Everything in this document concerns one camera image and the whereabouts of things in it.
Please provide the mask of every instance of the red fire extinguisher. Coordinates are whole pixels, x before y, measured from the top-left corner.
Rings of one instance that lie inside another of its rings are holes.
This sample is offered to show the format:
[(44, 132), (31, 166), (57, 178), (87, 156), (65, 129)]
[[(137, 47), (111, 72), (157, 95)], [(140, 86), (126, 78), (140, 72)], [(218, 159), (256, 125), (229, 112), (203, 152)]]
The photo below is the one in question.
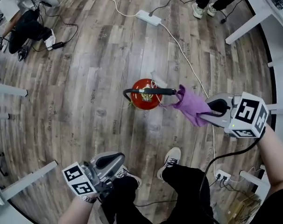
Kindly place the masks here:
[(123, 91), (125, 98), (142, 110), (154, 109), (161, 102), (163, 95), (175, 95), (175, 93), (175, 89), (159, 88), (151, 79), (141, 79), (133, 85), (132, 89)]

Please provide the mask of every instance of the white power strip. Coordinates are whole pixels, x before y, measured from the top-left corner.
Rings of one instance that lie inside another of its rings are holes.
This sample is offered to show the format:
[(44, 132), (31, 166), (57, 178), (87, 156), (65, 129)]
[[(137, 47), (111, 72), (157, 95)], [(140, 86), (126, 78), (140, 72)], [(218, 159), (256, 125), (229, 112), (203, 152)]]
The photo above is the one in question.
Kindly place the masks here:
[(161, 18), (156, 17), (156, 16), (149, 16), (149, 13), (145, 12), (144, 10), (140, 10), (137, 14), (136, 17), (139, 19), (142, 19), (143, 21), (146, 21), (154, 26), (158, 26), (161, 23)]

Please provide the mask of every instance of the sneaker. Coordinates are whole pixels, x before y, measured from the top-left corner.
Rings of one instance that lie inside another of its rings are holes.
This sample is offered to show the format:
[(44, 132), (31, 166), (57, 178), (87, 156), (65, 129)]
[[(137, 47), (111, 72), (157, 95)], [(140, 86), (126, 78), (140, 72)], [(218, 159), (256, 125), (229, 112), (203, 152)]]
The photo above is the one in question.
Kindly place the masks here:
[(131, 173), (129, 173), (129, 171), (128, 171), (128, 168), (126, 168), (124, 165), (122, 165), (120, 168), (119, 168), (119, 170), (115, 173), (115, 176), (117, 177), (117, 178), (122, 178), (122, 177), (133, 177), (136, 181), (137, 181), (137, 183), (138, 183), (138, 189), (141, 187), (141, 185), (142, 185), (142, 180), (139, 178), (139, 177), (137, 177), (137, 176), (134, 176), (134, 175), (132, 175)]
[(210, 3), (210, 4), (208, 5), (208, 9), (207, 9), (207, 13), (208, 13), (208, 15), (211, 16), (211, 17), (214, 17), (215, 14), (216, 14), (216, 12), (217, 12), (217, 10), (213, 7), (213, 5), (214, 5), (214, 3)]
[(192, 9), (193, 9), (193, 15), (196, 17), (196, 18), (199, 18), (201, 19), (203, 14), (204, 14), (204, 11), (205, 9), (201, 9), (198, 7), (198, 4), (195, 2), (193, 5), (192, 5)]
[(52, 45), (56, 43), (56, 36), (54, 35), (53, 30), (51, 29), (51, 36), (48, 37), (47, 40), (45, 40), (45, 45), (47, 47), (47, 50), (52, 50)]
[(164, 165), (162, 168), (160, 168), (157, 172), (157, 177), (161, 180), (162, 178), (162, 172), (166, 168), (172, 167), (174, 164), (178, 164), (181, 158), (181, 150), (178, 147), (173, 147), (168, 153), (166, 154), (164, 158)]

